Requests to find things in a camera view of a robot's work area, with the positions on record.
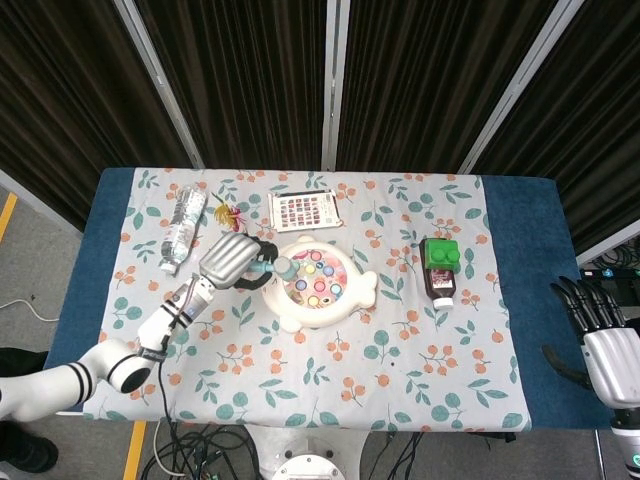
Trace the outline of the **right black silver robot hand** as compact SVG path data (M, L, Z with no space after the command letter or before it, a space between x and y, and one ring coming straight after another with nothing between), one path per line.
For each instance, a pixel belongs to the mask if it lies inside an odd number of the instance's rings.
M561 377L593 391L613 410L639 407L639 334L603 287L561 276L550 285L564 305L586 369L570 368L549 345L542 347Z

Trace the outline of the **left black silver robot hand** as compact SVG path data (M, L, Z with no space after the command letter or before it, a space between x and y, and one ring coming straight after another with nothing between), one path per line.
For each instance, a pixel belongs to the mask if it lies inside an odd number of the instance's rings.
M199 262L199 274L217 290L255 291L272 278L278 247L246 233L227 232Z

